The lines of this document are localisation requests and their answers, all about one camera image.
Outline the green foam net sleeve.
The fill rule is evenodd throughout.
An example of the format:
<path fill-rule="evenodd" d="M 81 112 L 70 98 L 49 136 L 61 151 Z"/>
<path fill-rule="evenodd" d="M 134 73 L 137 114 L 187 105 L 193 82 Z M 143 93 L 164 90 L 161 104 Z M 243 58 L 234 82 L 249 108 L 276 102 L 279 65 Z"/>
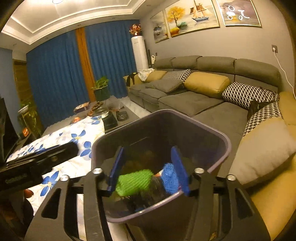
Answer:
<path fill-rule="evenodd" d="M 122 197 L 136 195 L 141 191 L 147 191 L 153 176 L 154 174 L 149 169 L 120 175 L 115 190 L 117 194 Z"/>

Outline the blue foam net sleeve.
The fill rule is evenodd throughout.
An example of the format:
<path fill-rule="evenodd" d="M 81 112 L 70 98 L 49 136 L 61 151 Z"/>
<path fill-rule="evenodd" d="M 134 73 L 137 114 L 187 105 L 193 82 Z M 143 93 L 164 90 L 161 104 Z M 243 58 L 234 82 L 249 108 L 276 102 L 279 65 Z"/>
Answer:
<path fill-rule="evenodd" d="M 172 163 L 166 163 L 161 173 L 164 189 L 169 194 L 175 194 L 179 190 L 179 180 Z"/>

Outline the dark plastic trash bin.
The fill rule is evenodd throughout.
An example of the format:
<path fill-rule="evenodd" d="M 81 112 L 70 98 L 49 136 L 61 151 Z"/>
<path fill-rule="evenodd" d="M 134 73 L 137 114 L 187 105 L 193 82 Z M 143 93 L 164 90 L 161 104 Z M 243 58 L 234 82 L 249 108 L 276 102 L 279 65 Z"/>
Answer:
<path fill-rule="evenodd" d="M 231 151 L 229 138 L 177 111 L 164 109 L 122 126 L 97 139 L 92 146 L 92 167 L 109 174 L 119 148 L 125 163 L 121 174 L 149 169 L 158 173 L 171 161 L 177 147 L 190 169 L 216 173 Z M 125 223 L 137 240 L 185 240 L 193 227 L 197 204 L 177 192 L 155 195 L 148 208 L 135 206 L 116 194 L 103 199 L 106 218 Z"/>

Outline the floral white blue tablecloth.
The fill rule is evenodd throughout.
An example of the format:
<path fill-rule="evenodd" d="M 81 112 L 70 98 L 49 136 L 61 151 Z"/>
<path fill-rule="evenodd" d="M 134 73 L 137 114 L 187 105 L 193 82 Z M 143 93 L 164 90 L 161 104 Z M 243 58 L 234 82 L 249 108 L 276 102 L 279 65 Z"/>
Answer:
<path fill-rule="evenodd" d="M 1 197 L 31 189 L 29 203 L 37 211 L 63 175 L 90 171 L 92 145 L 104 134 L 102 118 L 86 117 L 15 151 L 1 167 Z"/>

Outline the grey white near cushion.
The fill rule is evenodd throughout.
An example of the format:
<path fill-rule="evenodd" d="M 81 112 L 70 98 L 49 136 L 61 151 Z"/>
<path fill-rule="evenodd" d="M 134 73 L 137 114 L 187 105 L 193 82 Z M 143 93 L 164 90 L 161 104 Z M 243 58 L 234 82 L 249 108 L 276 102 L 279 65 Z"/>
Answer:
<path fill-rule="evenodd" d="M 229 174 L 250 188 L 278 175 L 294 154 L 295 139 L 285 121 L 270 118 L 241 139 Z"/>

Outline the box on coffee table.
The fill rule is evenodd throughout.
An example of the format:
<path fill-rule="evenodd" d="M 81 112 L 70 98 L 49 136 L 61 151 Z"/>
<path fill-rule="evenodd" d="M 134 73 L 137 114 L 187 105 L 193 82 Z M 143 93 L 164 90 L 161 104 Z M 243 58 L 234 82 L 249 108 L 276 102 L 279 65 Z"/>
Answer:
<path fill-rule="evenodd" d="M 85 103 L 80 104 L 79 106 L 75 107 L 73 112 L 75 114 L 78 114 L 78 113 L 81 113 L 81 112 L 83 112 L 85 110 L 88 110 L 89 107 L 90 107 L 90 102 L 85 102 Z"/>

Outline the blue curtains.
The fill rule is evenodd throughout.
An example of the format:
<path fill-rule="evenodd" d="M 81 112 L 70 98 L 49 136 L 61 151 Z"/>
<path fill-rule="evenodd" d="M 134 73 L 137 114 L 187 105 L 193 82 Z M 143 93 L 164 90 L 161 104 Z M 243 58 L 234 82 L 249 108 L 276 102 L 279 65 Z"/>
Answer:
<path fill-rule="evenodd" d="M 86 45 L 91 79 L 105 76 L 112 95 L 127 96 L 123 77 L 136 71 L 130 27 L 138 23 L 122 20 L 93 24 L 54 37 L 26 54 L 29 81 L 44 127 L 72 116 L 76 106 L 90 100 L 78 36 Z"/>

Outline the houndstooth patterned cushion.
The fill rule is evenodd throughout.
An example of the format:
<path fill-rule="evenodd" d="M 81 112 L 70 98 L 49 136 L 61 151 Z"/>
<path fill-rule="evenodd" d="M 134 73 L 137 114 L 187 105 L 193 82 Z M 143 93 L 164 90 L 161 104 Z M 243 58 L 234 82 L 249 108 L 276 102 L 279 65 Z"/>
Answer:
<path fill-rule="evenodd" d="M 282 118 L 278 101 L 258 102 L 252 100 L 248 109 L 247 124 L 243 136 L 270 118 Z"/>

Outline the grey sectional sofa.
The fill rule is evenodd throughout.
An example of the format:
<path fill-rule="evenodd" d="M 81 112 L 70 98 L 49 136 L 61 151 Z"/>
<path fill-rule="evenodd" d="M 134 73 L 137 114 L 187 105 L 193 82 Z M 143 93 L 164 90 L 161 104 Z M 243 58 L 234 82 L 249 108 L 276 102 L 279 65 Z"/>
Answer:
<path fill-rule="evenodd" d="M 150 112 L 173 109 L 229 137 L 232 150 L 219 175 L 226 175 L 247 125 L 252 100 L 269 102 L 282 86 L 273 65 L 231 57 L 185 56 L 157 60 L 142 81 L 137 74 L 124 78 L 131 101 Z"/>

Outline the black white patterned cushion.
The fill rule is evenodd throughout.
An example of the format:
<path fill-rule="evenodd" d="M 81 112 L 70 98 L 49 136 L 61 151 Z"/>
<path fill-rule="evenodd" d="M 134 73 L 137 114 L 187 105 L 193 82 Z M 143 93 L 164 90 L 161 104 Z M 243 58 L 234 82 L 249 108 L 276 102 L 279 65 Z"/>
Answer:
<path fill-rule="evenodd" d="M 271 102 L 279 101 L 278 93 L 262 87 L 252 86 L 240 82 L 231 83 L 223 92 L 225 101 L 236 104 L 244 109 L 249 109 L 250 102 Z"/>

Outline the potted green plant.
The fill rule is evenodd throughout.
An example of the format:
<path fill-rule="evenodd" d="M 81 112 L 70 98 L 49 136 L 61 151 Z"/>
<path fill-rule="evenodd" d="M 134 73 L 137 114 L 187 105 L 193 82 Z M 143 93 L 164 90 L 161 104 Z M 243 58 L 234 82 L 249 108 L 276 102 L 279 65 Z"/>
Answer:
<path fill-rule="evenodd" d="M 92 87 L 94 91 L 96 101 L 105 101 L 109 99 L 110 92 L 108 88 L 109 79 L 106 76 L 102 76 L 95 81 L 95 85 Z"/>

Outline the far yellow cushion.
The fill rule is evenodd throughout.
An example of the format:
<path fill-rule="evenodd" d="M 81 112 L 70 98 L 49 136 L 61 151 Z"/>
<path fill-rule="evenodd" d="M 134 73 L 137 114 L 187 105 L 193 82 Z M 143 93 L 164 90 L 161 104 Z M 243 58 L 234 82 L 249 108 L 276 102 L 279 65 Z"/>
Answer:
<path fill-rule="evenodd" d="M 150 82 L 162 79 L 166 75 L 166 73 L 167 72 L 164 70 L 155 70 L 155 71 L 149 73 L 145 82 L 150 83 Z"/>

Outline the white standing air conditioner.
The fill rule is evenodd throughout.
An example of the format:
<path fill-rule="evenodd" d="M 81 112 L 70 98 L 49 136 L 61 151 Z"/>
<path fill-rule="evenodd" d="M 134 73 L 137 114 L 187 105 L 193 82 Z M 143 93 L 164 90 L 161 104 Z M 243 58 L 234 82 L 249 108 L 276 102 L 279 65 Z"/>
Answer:
<path fill-rule="evenodd" d="M 137 72 L 143 69 L 147 69 L 149 67 L 149 64 L 147 60 L 144 37 L 134 36 L 131 38 L 131 41 Z"/>

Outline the small left painting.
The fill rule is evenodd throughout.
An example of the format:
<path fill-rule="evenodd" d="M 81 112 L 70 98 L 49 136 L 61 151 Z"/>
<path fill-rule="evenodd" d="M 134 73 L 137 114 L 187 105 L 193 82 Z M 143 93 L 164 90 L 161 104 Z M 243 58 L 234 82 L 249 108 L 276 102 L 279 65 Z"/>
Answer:
<path fill-rule="evenodd" d="M 152 30 L 154 35 L 154 42 L 158 43 L 168 39 L 168 30 L 163 11 L 151 17 Z"/>

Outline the golden flower ornament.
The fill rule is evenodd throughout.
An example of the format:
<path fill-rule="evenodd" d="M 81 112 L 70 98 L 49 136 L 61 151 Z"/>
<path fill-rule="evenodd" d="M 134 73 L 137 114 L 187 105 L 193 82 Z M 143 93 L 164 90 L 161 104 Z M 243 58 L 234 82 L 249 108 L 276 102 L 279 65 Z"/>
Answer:
<path fill-rule="evenodd" d="M 129 33 L 134 36 L 141 36 L 142 35 L 142 28 L 140 24 L 133 24 L 130 29 Z"/>

